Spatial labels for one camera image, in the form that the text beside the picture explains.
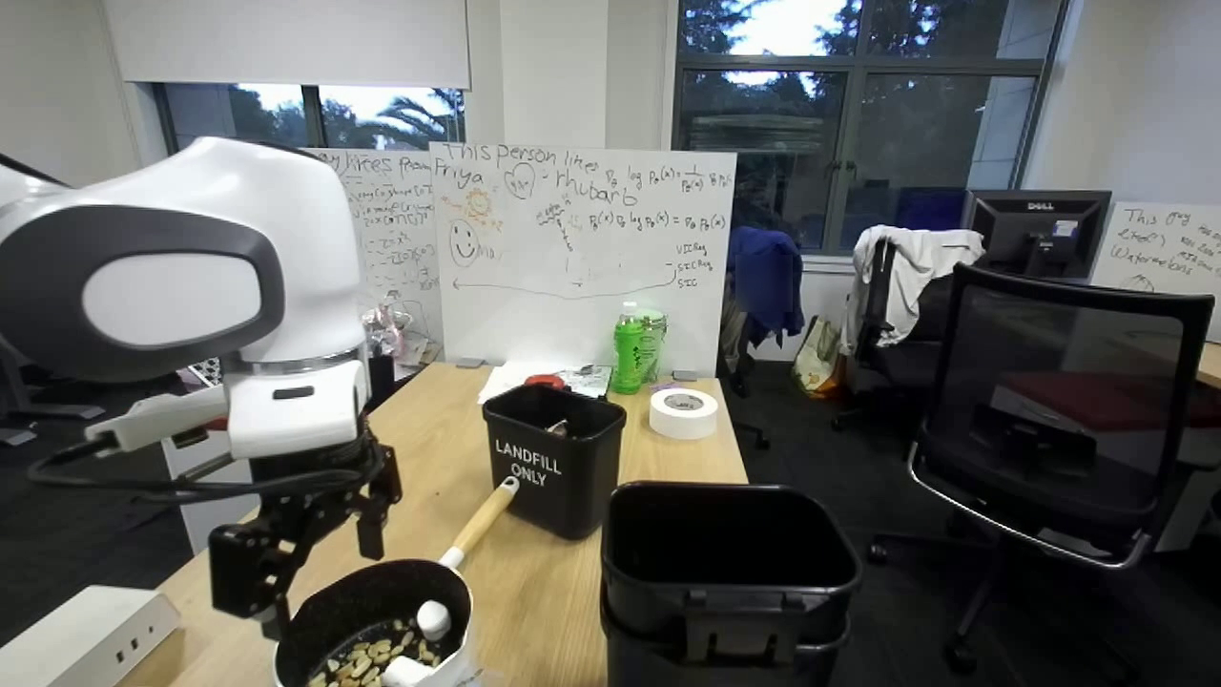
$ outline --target white cloth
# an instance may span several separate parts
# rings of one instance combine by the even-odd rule
[[[984,253],[982,234],[972,227],[899,227],[899,225],[869,225],[856,239],[856,276],[860,276],[860,306],[873,288],[873,248],[888,239],[897,248],[888,263],[888,299],[884,299],[884,325],[876,346],[893,346],[913,337],[921,320],[921,293],[931,279],[949,276],[958,263],[976,263]]]

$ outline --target tape roll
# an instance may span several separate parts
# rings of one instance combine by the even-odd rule
[[[705,440],[719,432],[719,395],[697,389],[661,389],[650,395],[650,428],[669,440]]]

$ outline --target pan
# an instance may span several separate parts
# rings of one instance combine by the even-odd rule
[[[474,597],[460,562],[520,491],[507,477],[438,562],[384,562],[310,594],[275,651],[284,687],[460,684],[474,674]]]

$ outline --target black bin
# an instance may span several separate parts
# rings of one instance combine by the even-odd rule
[[[520,384],[485,400],[492,483],[520,477],[507,512],[560,538],[583,538],[602,525],[612,487],[618,483],[618,405]]]
[[[860,562],[791,487],[624,483],[602,531],[612,687],[829,684]]]

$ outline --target blue jacket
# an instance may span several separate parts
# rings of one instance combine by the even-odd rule
[[[786,227],[740,225],[730,234],[730,288],[748,306],[748,339],[803,337],[803,253]]]

